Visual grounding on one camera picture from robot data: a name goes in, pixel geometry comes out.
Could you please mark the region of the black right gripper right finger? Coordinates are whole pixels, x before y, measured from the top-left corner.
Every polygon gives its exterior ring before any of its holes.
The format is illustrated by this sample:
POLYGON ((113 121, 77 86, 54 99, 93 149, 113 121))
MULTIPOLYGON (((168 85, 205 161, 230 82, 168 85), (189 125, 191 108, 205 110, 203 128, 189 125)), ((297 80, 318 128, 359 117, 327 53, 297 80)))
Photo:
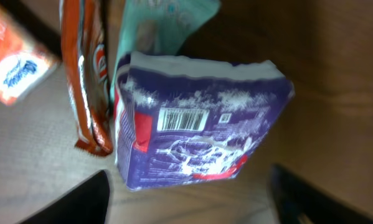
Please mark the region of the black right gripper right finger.
POLYGON ((269 188, 280 223, 373 224, 373 218, 337 202, 281 165, 271 167, 269 188))

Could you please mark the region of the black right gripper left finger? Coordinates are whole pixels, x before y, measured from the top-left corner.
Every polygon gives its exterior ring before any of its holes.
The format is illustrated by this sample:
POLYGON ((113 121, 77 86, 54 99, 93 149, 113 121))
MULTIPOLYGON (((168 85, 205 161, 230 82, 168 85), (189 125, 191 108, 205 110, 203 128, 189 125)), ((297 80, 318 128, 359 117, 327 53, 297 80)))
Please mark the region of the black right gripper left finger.
POLYGON ((67 192, 22 223, 104 224, 110 200, 110 183, 105 170, 67 192))

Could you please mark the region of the purple pink liner pack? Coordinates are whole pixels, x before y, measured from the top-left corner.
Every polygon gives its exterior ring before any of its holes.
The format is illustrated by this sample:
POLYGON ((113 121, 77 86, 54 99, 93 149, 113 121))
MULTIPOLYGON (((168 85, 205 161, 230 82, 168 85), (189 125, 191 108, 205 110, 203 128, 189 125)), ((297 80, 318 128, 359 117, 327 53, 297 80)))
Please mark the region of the purple pink liner pack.
POLYGON ((233 179, 295 90, 273 64, 132 52, 115 81, 116 164, 137 191, 233 179))

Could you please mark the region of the orange brown snack bar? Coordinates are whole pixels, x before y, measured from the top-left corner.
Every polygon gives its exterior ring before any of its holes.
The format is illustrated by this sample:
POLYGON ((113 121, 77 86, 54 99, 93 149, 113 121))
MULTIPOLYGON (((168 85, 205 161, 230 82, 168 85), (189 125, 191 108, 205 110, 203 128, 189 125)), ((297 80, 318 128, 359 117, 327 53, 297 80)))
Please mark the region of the orange brown snack bar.
POLYGON ((102 5, 97 0, 62 0, 59 12, 62 59, 77 125, 75 147, 106 157, 113 143, 102 5))

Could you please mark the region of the small orange box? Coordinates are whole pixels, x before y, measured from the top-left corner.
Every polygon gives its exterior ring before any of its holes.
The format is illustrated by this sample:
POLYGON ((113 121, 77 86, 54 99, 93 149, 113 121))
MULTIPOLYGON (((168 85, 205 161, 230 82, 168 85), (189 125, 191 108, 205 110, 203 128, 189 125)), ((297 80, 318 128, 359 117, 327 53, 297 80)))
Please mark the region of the small orange box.
POLYGON ((61 63, 59 34, 21 1, 0 1, 0 101, 13 105, 61 63))

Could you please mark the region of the teal snack packet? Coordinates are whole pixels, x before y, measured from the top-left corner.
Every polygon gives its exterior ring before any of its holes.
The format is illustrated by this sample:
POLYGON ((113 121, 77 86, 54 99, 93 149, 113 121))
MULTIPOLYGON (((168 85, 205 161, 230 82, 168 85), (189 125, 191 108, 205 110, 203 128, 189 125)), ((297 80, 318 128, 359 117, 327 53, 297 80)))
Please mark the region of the teal snack packet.
POLYGON ((115 63, 133 51, 147 55, 176 55, 187 38, 219 9, 220 1, 126 1, 115 63))

